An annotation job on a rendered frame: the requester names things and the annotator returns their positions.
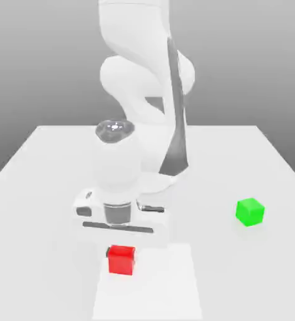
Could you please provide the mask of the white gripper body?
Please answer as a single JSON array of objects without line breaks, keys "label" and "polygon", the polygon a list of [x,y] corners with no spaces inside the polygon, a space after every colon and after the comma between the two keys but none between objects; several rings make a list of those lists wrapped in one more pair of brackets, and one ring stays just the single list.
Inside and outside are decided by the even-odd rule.
[{"label": "white gripper body", "polygon": [[74,231],[82,239],[106,246],[164,247],[169,241],[167,217],[140,217],[118,228],[90,218],[75,218]]}]

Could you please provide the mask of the small red cube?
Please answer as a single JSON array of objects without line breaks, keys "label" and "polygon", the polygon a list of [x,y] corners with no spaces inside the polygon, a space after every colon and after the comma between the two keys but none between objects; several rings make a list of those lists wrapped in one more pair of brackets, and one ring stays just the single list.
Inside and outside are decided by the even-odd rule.
[{"label": "small red cube", "polygon": [[119,275],[133,275],[135,247],[111,245],[107,252],[108,271]]}]

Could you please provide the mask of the small green cube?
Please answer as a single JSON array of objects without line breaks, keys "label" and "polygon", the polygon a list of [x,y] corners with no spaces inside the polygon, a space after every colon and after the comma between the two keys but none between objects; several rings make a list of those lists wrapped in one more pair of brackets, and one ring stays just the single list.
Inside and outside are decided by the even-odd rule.
[{"label": "small green cube", "polygon": [[265,207],[256,199],[248,198],[237,202],[235,216],[244,226],[262,223]]}]

